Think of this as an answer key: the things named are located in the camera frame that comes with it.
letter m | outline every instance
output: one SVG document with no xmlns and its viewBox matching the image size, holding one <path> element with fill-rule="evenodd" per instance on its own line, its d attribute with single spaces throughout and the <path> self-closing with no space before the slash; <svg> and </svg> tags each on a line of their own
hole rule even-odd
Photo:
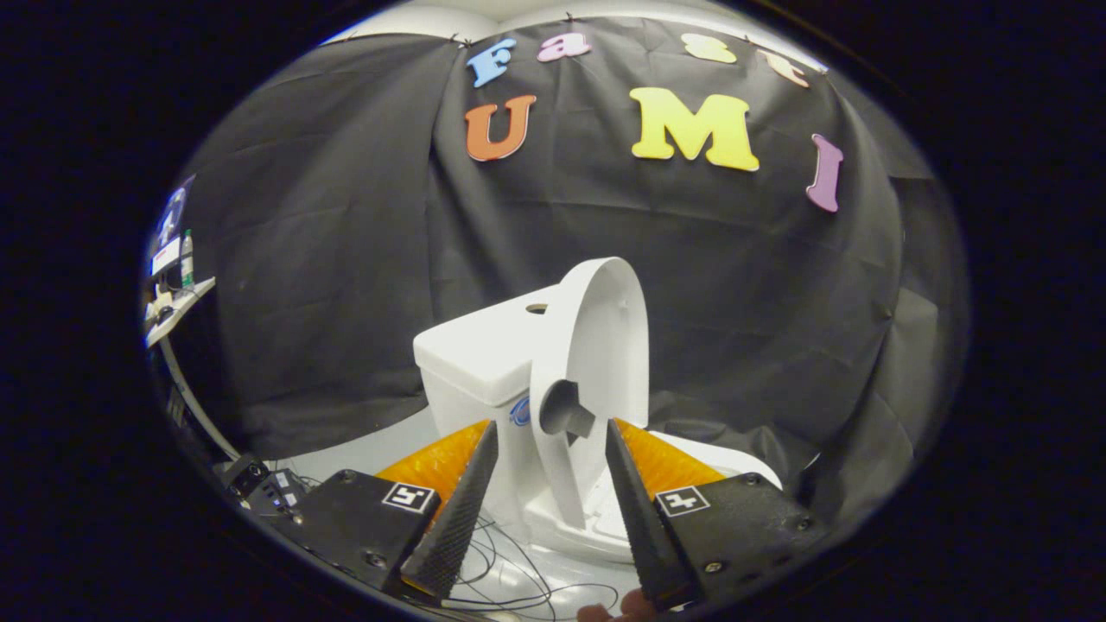
<svg viewBox="0 0 1106 622">
<path fill-rule="evenodd" d="M 760 168 L 760 160 L 749 146 L 745 129 L 749 104 L 743 100 L 710 95 L 699 112 L 692 113 L 668 89 L 634 89 L 629 96 L 641 104 L 641 141 L 630 147 L 635 156 L 671 158 L 676 149 L 665 141 L 667 129 L 688 159 L 699 156 L 710 136 L 713 142 L 707 151 L 707 162 L 741 170 Z"/>
</svg>

white toilet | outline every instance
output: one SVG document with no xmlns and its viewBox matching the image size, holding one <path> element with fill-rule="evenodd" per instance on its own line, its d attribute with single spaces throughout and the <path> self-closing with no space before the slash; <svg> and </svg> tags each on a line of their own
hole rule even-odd
<svg viewBox="0 0 1106 622">
<path fill-rule="evenodd" d="M 499 462 L 483 509 L 504 531 L 577 557 L 633 562 L 605 457 L 608 418 L 648 423 L 648 321 L 629 263 L 584 261 L 559 284 L 439 324 L 414 346 L 439 435 L 497 422 Z M 572 424 L 556 407 L 566 384 L 585 413 Z M 752 456 L 679 440 L 724 475 L 757 470 L 780 486 Z"/>
</svg>

toilet tank lid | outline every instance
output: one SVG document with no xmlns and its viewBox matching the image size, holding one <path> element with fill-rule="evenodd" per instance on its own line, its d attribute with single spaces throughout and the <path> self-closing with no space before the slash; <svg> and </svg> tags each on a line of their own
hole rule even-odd
<svg viewBox="0 0 1106 622">
<path fill-rule="evenodd" d="M 488 406 L 530 390 L 535 331 L 557 286 L 473 311 L 415 336 L 415 363 Z"/>
</svg>

foam letter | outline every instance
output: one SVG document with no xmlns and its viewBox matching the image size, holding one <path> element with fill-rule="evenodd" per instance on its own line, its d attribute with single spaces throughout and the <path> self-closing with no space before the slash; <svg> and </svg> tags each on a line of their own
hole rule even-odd
<svg viewBox="0 0 1106 622">
<path fill-rule="evenodd" d="M 466 113 L 465 121 L 469 124 L 466 146 L 469 151 L 469 156 L 478 162 L 487 162 L 489 159 L 502 159 L 519 151 L 522 142 L 526 139 L 530 104 L 536 101 L 538 97 L 533 95 L 521 95 L 507 101 L 504 107 L 511 114 L 511 125 L 507 132 L 507 138 L 498 143 L 492 143 L 489 135 L 491 131 L 491 115 L 498 107 L 495 104 L 477 106 Z"/>
<path fill-rule="evenodd" d="M 559 34 L 542 43 L 542 51 L 538 53 L 538 60 L 547 63 L 564 56 L 578 56 L 591 49 L 592 46 L 584 40 L 584 35 L 578 32 Z"/>
<path fill-rule="evenodd" d="M 764 54 L 764 58 L 768 59 L 768 66 L 775 70 L 776 73 L 794 82 L 795 84 L 802 86 L 803 89 L 811 87 L 811 85 L 807 84 L 805 80 L 799 77 L 800 75 L 805 75 L 803 73 L 803 70 L 791 64 L 791 62 L 787 59 L 784 59 L 779 54 L 773 54 L 772 52 L 765 52 L 764 50 L 757 50 L 757 51 L 760 52 L 761 54 Z"/>
<path fill-rule="evenodd" d="M 733 55 L 733 52 L 726 46 L 726 43 L 714 39 L 713 37 L 707 37 L 706 34 L 681 34 L 680 39 L 684 41 L 684 49 L 688 51 L 689 54 L 697 59 L 702 59 L 705 61 L 718 61 L 720 63 L 732 63 L 738 60 Z"/>
<path fill-rule="evenodd" d="M 818 148 L 818 164 L 814 183 L 806 187 L 806 196 L 826 211 L 837 211 L 837 173 L 845 155 L 821 134 L 811 136 Z"/>
<path fill-rule="evenodd" d="M 629 96 L 641 104 L 641 141 L 630 147 L 637 157 L 669 159 L 676 149 L 665 142 L 665 129 L 680 147 L 684 157 L 695 159 L 707 137 L 713 142 L 707 162 L 716 166 L 757 170 L 760 160 L 749 147 L 745 113 L 749 104 L 728 95 L 710 95 L 699 112 L 692 114 L 668 89 L 634 89 Z"/>
<path fill-rule="evenodd" d="M 477 72 L 477 81 L 472 83 L 472 86 L 483 86 L 484 84 L 488 84 L 492 80 L 495 80 L 507 73 L 507 68 L 502 65 L 510 62 L 511 52 L 509 52 L 508 49 L 514 48 L 515 43 L 517 41 L 513 39 L 504 39 L 469 59 L 469 62 L 465 64 L 469 65 Z"/>
</svg>

black curtain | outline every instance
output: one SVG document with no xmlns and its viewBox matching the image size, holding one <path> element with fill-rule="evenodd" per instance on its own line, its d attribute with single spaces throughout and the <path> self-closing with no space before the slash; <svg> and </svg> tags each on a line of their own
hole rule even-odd
<svg viewBox="0 0 1106 622">
<path fill-rule="evenodd" d="M 566 32 L 592 50 L 539 62 Z M 737 62 L 690 55 L 689 32 Z M 466 61 L 505 38 L 507 73 L 474 89 Z M 218 277 L 250 449 L 291 456 L 414 414 L 418 332 L 619 256 L 648 307 L 650 427 L 750 452 L 791 493 L 818 483 L 827 515 L 883 498 L 936 431 L 963 355 L 951 207 L 867 95 L 811 68 L 804 89 L 759 49 L 588 19 L 471 48 L 355 39 L 262 85 L 184 172 L 197 173 L 186 225 L 198 278 Z M 635 157 L 639 86 L 692 112 L 716 93 L 748 102 L 760 169 Z M 522 146 L 471 158 L 466 112 L 498 104 L 498 139 L 519 95 L 536 96 Z M 805 196 L 813 134 L 845 154 L 836 214 Z M 857 475 L 874 466 L 885 475 Z"/>
</svg>

